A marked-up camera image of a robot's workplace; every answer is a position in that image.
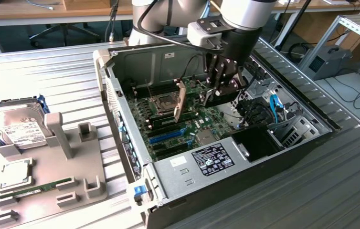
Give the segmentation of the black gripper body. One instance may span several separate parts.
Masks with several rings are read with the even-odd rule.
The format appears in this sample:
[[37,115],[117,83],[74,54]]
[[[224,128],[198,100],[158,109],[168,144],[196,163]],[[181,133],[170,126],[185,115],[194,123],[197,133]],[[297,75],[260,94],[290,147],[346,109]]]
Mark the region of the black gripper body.
[[261,28],[249,31],[234,29],[224,32],[221,35],[224,52],[220,55],[237,63],[245,63],[260,34]]

